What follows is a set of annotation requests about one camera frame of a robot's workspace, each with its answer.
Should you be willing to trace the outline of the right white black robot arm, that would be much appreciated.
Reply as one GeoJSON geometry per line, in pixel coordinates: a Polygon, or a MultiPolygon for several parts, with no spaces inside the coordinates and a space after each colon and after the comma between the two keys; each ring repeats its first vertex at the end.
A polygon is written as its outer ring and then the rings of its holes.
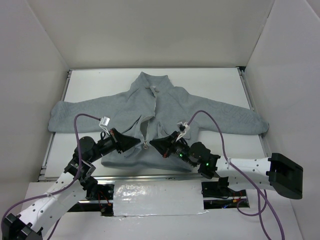
{"type": "Polygon", "coordinates": [[[258,186],[288,199],[303,197],[303,167],[281,153],[272,153],[265,158],[225,160],[212,154],[202,142],[188,145],[183,138],[178,139],[176,131],[170,136],[151,140],[150,144],[163,158],[175,156],[197,168],[204,178],[218,178],[217,189],[223,196],[258,186]]]}

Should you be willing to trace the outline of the grey zip-up fleece jacket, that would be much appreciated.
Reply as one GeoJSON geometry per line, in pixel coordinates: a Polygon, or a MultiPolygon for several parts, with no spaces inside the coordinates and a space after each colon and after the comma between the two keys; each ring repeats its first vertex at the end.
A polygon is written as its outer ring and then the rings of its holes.
{"type": "Polygon", "coordinates": [[[169,77],[144,72],[130,89],[111,96],[81,102],[59,101],[51,110],[48,130],[60,134],[98,132],[97,118],[109,117],[109,128],[140,139],[134,152],[112,152],[101,159],[108,168],[152,168],[190,172],[192,167],[174,156],[163,158],[150,141],[169,136],[177,123],[190,120],[184,139],[193,144],[200,130],[234,135],[260,135],[269,124],[254,111],[188,93],[169,77]]]}

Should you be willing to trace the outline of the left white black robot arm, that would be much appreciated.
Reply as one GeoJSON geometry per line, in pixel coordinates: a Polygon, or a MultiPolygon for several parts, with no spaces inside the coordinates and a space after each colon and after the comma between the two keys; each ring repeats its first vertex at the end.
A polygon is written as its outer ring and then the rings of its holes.
{"type": "Polygon", "coordinates": [[[94,162],[116,151],[124,153],[138,145],[138,138],[127,136],[115,128],[110,134],[102,132],[100,140],[90,136],[77,138],[77,147],[71,161],[58,180],[42,195],[25,199],[32,204],[14,215],[7,210],[1,220],[4,240],[41,240],[50,228],[78,201],[91,200],[98,194],[98,181],[92,176],[94,162]]]}

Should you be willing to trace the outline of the silver zipper pull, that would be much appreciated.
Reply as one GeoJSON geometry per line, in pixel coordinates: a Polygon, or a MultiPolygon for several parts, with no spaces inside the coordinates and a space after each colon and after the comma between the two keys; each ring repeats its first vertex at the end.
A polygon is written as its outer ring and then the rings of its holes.
{"type": "Polygon", "coordinates": [[[147,141],[144,141],[144,142],[143,142],[143,148],[144,148],[145,150],[148,149],[148,143],[147,143],[147,141]]]}

